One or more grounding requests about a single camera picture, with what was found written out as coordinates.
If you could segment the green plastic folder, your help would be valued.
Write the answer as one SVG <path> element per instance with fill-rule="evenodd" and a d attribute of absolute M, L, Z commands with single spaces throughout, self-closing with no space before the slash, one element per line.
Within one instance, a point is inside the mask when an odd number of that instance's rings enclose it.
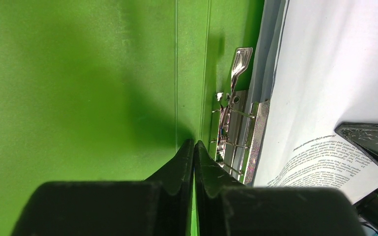
<path fill-rule="evenodd" d="M 143 180 L 214 96 L 262 0 L 0 0 L 0 236 L 55 180 Z"/>

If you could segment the metal folder clip mechanism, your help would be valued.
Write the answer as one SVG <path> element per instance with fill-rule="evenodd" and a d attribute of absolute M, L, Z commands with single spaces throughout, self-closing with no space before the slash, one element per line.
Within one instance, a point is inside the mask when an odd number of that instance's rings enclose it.
<path fill-rule="evenodd" d="M 218 106 L 213 113 L 220 119 L 210 141 L 213 159 L 246 186 L 253 186 L 270 108 L 270 99 L 259 98 L 254 85 L 249 90 L 236 89 L 252 55 L 252 47 L 235 50 L 224 89 L 216 94 Z"/>

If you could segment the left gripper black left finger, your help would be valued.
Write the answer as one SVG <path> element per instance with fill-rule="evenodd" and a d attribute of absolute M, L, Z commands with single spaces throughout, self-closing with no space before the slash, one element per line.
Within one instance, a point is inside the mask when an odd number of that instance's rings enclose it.
<path fill-rule="evenodd" d="M 143 181 L 51 181 L 24 206 L 14 236 L 187 236 L 194 141 Z"/>

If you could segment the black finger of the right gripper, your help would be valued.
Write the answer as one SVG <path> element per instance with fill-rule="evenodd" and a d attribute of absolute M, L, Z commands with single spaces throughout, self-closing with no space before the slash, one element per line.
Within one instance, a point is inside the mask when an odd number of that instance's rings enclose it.
<path fill-rule="evenodd" d="M 335 133 L 359 149 L 378 166 L 378 124 L 343 122 L 335 128 Z"/>

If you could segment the printed paper sheet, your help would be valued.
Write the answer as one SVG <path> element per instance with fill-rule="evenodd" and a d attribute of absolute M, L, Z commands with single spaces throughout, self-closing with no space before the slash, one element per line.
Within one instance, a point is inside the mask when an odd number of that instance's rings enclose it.
<path fill-rule="evenodd" d="M 378 166 L 342 122 L 378 123 L 378 0 L 290 0 L 254 186 L 373 192 Z"/>

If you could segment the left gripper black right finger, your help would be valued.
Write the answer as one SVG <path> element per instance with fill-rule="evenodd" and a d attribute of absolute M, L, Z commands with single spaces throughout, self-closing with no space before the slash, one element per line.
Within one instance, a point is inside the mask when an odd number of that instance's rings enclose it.
<path fill-rule="evenodd" d="M 362 236 L 357 214 L 334 188 L 247 187 L 194 146 L 200 236 Z"/>

